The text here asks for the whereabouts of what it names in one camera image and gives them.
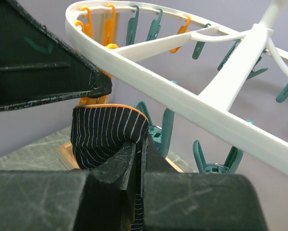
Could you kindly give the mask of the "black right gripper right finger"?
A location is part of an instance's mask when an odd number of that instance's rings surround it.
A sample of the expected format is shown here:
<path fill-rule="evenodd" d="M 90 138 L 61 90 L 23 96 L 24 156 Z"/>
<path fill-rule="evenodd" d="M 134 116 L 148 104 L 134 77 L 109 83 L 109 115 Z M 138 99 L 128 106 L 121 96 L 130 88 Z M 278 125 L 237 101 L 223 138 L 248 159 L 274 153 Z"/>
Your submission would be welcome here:
<path fill-rule="evenodd" d="M 180 173 L 143 143 L 146 231 L 266 231 L 258 195 L 243 175 Z"/>

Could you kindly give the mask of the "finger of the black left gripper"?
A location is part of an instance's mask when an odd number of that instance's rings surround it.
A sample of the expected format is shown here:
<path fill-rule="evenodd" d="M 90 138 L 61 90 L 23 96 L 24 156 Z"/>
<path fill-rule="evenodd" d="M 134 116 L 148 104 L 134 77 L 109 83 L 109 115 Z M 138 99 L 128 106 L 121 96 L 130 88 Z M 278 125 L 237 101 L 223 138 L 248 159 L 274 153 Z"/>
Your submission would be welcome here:
<path fill-rule="evenodd" d="M 17 1 L 0 0 L 0 112 L 83 97 L 95 70 Z"/>

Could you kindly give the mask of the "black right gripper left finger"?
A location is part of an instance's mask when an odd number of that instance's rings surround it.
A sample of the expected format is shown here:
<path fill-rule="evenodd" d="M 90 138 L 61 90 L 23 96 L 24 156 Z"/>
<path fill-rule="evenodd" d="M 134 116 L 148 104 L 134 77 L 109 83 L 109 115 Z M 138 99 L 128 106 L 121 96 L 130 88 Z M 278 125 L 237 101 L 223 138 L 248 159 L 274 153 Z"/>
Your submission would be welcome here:
<path fill-rule="evenodd" d="M 0 171 L 0 231 L 128 231 L 135 184 L 133 143 L 92 170 Z"/>

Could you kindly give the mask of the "black striped underwear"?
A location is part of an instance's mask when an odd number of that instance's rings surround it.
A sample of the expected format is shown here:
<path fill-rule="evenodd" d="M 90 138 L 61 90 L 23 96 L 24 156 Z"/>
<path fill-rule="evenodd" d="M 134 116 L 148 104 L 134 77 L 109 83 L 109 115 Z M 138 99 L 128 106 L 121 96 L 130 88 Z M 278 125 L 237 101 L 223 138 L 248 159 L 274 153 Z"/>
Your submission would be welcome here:
<path fill-rule="evenodd" d="M 93 169 L 113 156 L 125 142 L 136 145 L 135 221 L 131 230 L 144 229 L 141 196 L 141 161 L 143 141 L 149 122 L 139 110 L 122 105 L 90 105 L 75 107 L 71 126 L 73 155 L 80 169 Z"/>

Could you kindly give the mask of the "white oval clip hanger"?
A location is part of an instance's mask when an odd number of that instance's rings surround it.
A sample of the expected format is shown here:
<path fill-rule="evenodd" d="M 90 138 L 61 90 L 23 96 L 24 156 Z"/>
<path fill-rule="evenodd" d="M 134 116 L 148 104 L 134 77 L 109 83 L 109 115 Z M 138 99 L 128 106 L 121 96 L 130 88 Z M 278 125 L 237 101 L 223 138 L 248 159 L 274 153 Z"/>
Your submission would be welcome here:
<path fill-rule="evenodd" d="M 274 0 L 261 20 L 251 29 L 238 32 L 218 23 L 204 27 L 206 19 L 191 16 L 199 30 L 108 49 L 80 31 L 75 20 L 82 7 L 102 13 L 110 8 L 104 0 L 86 0 L 71 4 L 65 11 L 65 29 L 73 47 L 97 67 L 141 91 L 155 101 L 196 124 L 219 139 L 253 155 L 288 176 L 288 142 L 230 112 L 252 68 L 263 53 L 271 56 L 288 77 L 288 52 L 272 41 L 273 24 L 288 1 Z M 214 77 L 204 80 L 202 73 L 184 73 L 182 81 L 199 82 L 203 90 L 193 93 L 186 84 L 176 85 L 167 78 L 140 65 L 140 61 L 191 42 L 219 43 L 238 40 L 239 44 Z"/>

